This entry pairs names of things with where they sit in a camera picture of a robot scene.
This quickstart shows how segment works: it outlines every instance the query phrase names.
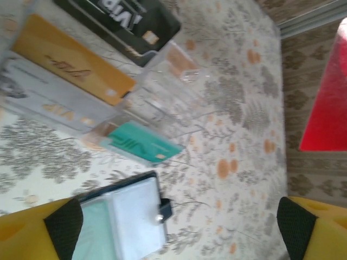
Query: red surface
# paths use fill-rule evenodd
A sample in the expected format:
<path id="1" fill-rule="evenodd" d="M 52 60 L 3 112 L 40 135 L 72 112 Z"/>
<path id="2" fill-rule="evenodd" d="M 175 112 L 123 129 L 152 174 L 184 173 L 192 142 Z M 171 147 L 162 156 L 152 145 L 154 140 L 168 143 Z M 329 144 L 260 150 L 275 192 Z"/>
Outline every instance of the red surface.
<path id="1" fill-rule="evenodd" d="M 347 151 L 347 19 L 338 29 L 300 149 Z"/>

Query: floral tablecloth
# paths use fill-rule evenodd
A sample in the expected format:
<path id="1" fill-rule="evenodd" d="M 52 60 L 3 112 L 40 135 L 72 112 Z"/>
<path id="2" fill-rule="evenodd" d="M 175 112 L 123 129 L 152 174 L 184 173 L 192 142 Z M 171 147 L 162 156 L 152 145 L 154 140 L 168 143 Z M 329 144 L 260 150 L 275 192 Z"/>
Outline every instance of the floral tablecloth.
<path id="1" fill-rule="evenodd" d="M 2 50 L 29 2 L 0 1 Z M 285 246 L 275 215 L 286 195 L 279 30 L 252 0 L 165 3 L 183 23 L 175 41 L 211 75 L 199 91 L 214 109 L 197 120 L 203 130 L 185 136 L 184 152 L 156 169 L 174 215 L 168 243 L 148 259 L 278 259 Z M 137 73 L 64 15 L 47 10 L 56 26 L 123 71 Z M 0 214 L 150 170 L 5 111 L 0 166 Z"/>

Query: yellow object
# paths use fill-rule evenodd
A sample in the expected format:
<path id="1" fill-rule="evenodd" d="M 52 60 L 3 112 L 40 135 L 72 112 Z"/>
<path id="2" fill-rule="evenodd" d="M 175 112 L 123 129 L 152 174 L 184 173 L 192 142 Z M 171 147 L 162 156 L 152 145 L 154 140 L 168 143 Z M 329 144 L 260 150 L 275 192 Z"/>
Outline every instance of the yellow object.
<path id="1" fill-rule="evenodd" d="M 135 80 L 104 61 L 42 17 L 28 17 L 12 50 L 109 105 L 116 105 Z"/>
<path id="2" fill-rule="evenodd" d="M 62 209 L 62 207 L 69 202 L 73 202 L 71 206 L 74 209 L 79 206 L 76 200 L 61 199 L 0 217 L 0 259 L 62 260 L 59 258 L 56 250 L 59 245 L 54 243 L 51 236 L 53 235 L 54 237 L 53 233 L 56 230 L 64 235 L 64 227 L 60 229 L 60 225 L 55 225 L 55 231 L 51 230 L 51 232 L 49 232 L 50 228 L 47 222 L 45 222 L 45 219 L 54 216 L 53 221 L 57 224 L 62 223 L 65 217 L 70 218 L 70 216 L 64 212 L 67 212 L 66 210 L 71 212 L 71 207 L 65 209 L 64 212 L 60 211 L 58 216 L 54 215 L 55 212 Z M 82 226 L 82 222 L 76 224 L 77 226 L 79 226 L 79 224 L 80 227 Z"/>
<path id="3" fill-rule="evenodd" d="M 289 199 L 318 217 L 304 260 L 347 259 L 347 209 L 305 198 Z"/>

